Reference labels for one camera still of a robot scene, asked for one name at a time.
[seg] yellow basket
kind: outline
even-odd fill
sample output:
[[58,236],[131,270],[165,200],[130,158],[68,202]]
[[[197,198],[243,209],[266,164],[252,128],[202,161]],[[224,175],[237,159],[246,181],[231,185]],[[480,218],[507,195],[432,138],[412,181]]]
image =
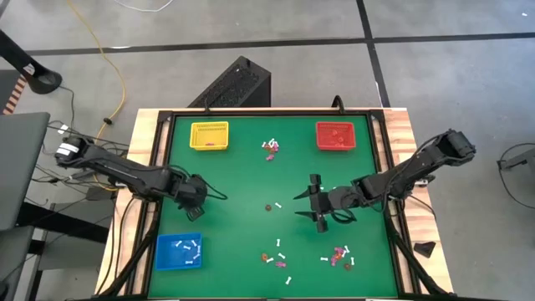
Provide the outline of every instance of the yellow basket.
[[197,151],[220,151],[228,147],[228,122],[194,122],[190,147]]

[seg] gray floor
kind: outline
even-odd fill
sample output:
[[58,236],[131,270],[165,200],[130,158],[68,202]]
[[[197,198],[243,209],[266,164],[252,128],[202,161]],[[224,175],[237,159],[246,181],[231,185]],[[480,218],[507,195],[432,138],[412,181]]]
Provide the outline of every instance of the gray floor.
[[[153,8],[166,2],[124,1]],[[160,13],[130,11],[111,0],[74,2],[106,47],[364,36],[354,0],[175,0]],[[535,4],[529,0],[364,2],[375,37],[535,31]],[[26,49],[94,47],[64,0],[12,0],[0,28]],[[35,28],[46,30],[29,34]],[[508,146],[533,141],[535,40],[376,47],[390,103],[409,109],[416,139],[422,142],[454,128],[465,131],[478,149],[469,165],[441,169],[431,184],[454,289],[463,296],[531,299],[535,211],[508,198],[496,160]],[[380,105],[363,44],[112,54],[125,76],[128,97],[104,136],[128,143],[139,108],[188,105],[238,55],[273,73],[273,106],[329,105],[335,94],[348,106]],[[98,55],[36,59],[64,76],[64,84],[76,92],[75,128],[95,135],[120,100],[113,69]],[[0,69],[6,68],[0,62]],[[42,110],[53,120],[69,122],[69,94],[58,90],[35,95],[25,89],[16,112]],[[53,149],[59,141],[50,130],[47,147]],[[48,156],[39,162],[54,168]],[[535,205],[525,168],[505,176],[518,198]],[[31,185],[28,196],[69,202],[80,194],[66,187]],[[96,268],[45,273],[38,298],[88,297]]]

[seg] black floor line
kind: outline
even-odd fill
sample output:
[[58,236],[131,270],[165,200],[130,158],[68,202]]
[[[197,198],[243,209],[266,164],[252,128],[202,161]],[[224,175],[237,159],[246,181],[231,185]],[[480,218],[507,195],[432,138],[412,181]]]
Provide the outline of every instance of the black floor line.
[[[384,37],[384,38],[306,38],[289,40],[264,40],[223,43],[190,43],[168,44],[152,46],[132,46],[128,48],[103,48],[107,54],[128,54],[140,52],[158,51],[181,51],[181,50],[206,50],[206,49],[230,49],[230,48],[262,48],[262,47],[286,47],[286,46],[321,46],[321,45],[348,45],[361,43],[420,43],[420,42],[452,42],[452,41],[482,41],[517,38],[535,38],[535,33],[486,33],[486,34],[461,34],[461,35],[438,35],[438,36],[414,36],[414,37]],[[98,48],[67,48],[67,49],[38,49],[28,50],[30,55],[74,55],[74,54],[98,54]]]
[[[345,45],[364,43],[364,38],[304,38],[289,40],[264,40],[250,42],[227,42],[227,43],[191,43],[170,44],[154,46],[132,46],[128,48],[103,48],[107,54],[127,54],[156,51],[180,51],[180,50],[203,50],[203,49],[230,49],[230,48],[262,48],[284,46],[319,46],[319,45]],[[52,49],[52,50],[28,50],[30,55],[66,55],[66,54],[98,54],[98,48],[76,49]]]
[[452,34],[438,36],[387,37],[374,38],[374,43],[419,43],[419,42],[452,42],[452,41],[487,41],[500,39],[535,38],[535,33],[483,33],[483,34]]
[[0,18],[3,15],[3,12],[6,11],[6,8],[8,7],[9,1],[11,0],[3,0],[2,3],[0,3]]
[[388,108],[390,107],[390,100],[388,99],[388,93],[386,92],[385,79],[383,78],[379,57],[377,56],[377,50],[375,49],[374,37],[371,33],[368,14],[366,13],[366,7],[364,6],[364,0],[356,1],[357,6],[359,7],[360,22],[362,23],[362,29],[364,30],[364,39],[366,46],[368,47],[369,60],[371,61],[371,68],[374,72],[375,83],[377,84],[380,102],[383,107]]

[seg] wooden table edge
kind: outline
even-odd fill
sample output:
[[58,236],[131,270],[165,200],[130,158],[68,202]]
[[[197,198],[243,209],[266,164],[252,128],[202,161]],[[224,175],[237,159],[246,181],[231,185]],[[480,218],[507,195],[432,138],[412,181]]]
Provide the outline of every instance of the wooden table edge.
[[[385,123],[387,132],[389,135],[390,148],[394,157],[395,164],[408,159],[416,150],[415,138],[410,125],[409,114],[406,108],[346,108],[347,110],[383,110],[385,114]],[[211,111],[214,112],[229,112],[229,111],[283,111],[283,110],[338,110],[338,108],[320,108],[320,107],[278,107],[278,108],[214,108]],[[136,161],[140,164],[149,165],[150,155],[152,152],[152,146],[155,139],[155,129],[158,120],[158,114],[161,111],[174,111],[174,112],[202,112],[202,108],[162,108],[162,109],[139,109],[135,125],[130,139],[130,149],[128,159]],[[374,126],[375,136],[377,140],[377,146],[380,153],[380,161],[382,168],[385,168],[385,150],[382,146],[382,136],[377,131],[378,127]],[[165,142],[160,143],[159,154],[165,149]],[[415,196],[420,198],[431,206],[431,200],[427,189],[416,188],[414,190]],[[117,259],[117,248],[119,246],[119,228],[120,219],[125,212],[126,204],[131,199],[131,193],[127,189],[121,189],[117,197],[117,210],[115,212],[115,247],[114,257],[112,258],[112,266],[110,269],[110,275],[106,279],[103,290],[105,290],[115,278],[115,264]],[[125,216],[125,225],[123,230],[123,237],[121,242],[121,253],[119,257],[119,271],[130,259],[132,253],[132,247],[135,240],[135,232],[137,223],[140,216],[141,202],[135,200],[129,208]],[[405,215],[407,219],[407,225],[409,228],[411,242],[436,242],[435,250],[431,258],[424,258],[419,254],[416,254],[421,265],[430,274],[433,279],[446,291],[452,291],[451,280],[448,273],[446,259],[442,250],[442,244],[436,222],[430,212],[424,207],[419,206],[417,202],[407,202],[405,207]],[[105,246],[103,260],[100,266],[99,277],[95,288],[95,293],[104,280],[110,263],[111,255],[111,232],[108,235],[108,241]],[[403,256],[398,251],[400,258],[400,268],[402,272],[402,278],[405,286],[405,291],[410,292],[410,277],[408,273],[408,266]],[[140,260],[139,267],[145,267],[145,259]],[[140,293],[143,268],[138,268],[135,275],[134,293]]]

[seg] yellow cable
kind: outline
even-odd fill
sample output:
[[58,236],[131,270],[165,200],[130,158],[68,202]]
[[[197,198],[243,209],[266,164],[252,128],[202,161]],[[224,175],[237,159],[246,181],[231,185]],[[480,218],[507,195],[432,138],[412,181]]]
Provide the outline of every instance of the yellow cable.
[[[73,13],[76,15],[76,17],[78,17],[78,19],[85,25],[85,27],[87,28],[87,30],[89,30],[89,33],[91,33],[91,35],[93,36],[93,39],[94,41],[97,43],[97,46],[99,47],[99,51],[100,51],[100,55],[102,55],[102,59],[104,59],[106,62],[108,62],[111,67],[114,68],[115,72],[117,73],[117,76],[119,76],[119,79],[120,79],[120,84],[123,88],[123,95],[121,97],[121,100],[120,100],[120,103],[119,105],[117,106],[117,108],[115,109],[114,113],[112,115],[110,115],[110,117],[108,117],[108,119],[112,120],[116,115],[117,113],[119,113],[120,109],[123,107],[123,104],[125,103],[125,99],[126,99],[126,84],[125,84],[125,79],[123,79],[123,75],[120,73],[119,71],[119,68],[117,68],[117,66],[115,66],[111,61],[110,59],[108,59],[108,57],[106,56],[106,54],[104,53],[104,50],[102,50],[102,46],[100,46],[100,42],[99,42],[99,39],[97,38],[97,36],[94,34],[93,32],[93,29],[91,29],[91,27],[89,26],[89,24],[85,21],[84,17],[82,17],[82,15],[78,12],[78,10],[76,9],[76,7],[74,6],[73,2],[71,0],[67,0],[67,4],[70,6],[70,8],[73,10]],[[96,137],[96,140],[94,143],[97,143],[99,141],[99,138],[100,136],[102,135],[102,132],[104,131],[104,128],[107,126],[107,124],[104,122],[102,124],[102,126],[100,126],[100,130],[99,130],[99,133],[97,134],[97,137]],[[102,187],[103,189],[107,190],[107,191],[117,191],[118,189],[117,188],[108,188],[106,186],[103,186],[100,184],[99,182],[99,179],[97,178],[96,175],[93,175],[93,178],[94,180],[99,184],[100,187]]]

